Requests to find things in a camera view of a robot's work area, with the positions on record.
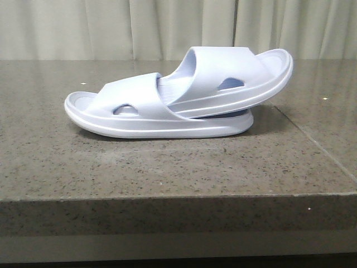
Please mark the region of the light blue slipper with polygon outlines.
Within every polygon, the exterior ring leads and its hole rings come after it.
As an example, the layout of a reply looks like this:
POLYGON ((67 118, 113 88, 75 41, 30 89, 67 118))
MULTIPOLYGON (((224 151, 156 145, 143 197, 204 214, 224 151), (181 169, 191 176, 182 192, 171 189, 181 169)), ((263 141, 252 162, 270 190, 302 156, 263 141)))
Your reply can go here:
POLYGON ((159 73, 107 83, 99 93, 73 92, 65 111, 81 128, 116 138, 199 138, 242 133, 251 111, 238 116, 192 119, 171 111, 157 90, 159 73))
POLYGON ((158 79, 158 93, 184 117, 226 114, 271 98, 292 70, 293 58, 284 49, 255 55, 247 47, 196 46, 172 74, 158 79))

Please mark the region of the beige curtain backdrop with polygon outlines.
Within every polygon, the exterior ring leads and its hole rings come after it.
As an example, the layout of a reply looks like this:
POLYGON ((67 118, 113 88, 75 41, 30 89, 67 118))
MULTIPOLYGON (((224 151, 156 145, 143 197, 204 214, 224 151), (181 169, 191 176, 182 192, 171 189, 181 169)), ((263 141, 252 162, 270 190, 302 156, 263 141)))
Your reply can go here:
POLYGON ((192 46, 354 59, 356 2, 1 2, 3 60, 179 60, 192 46))

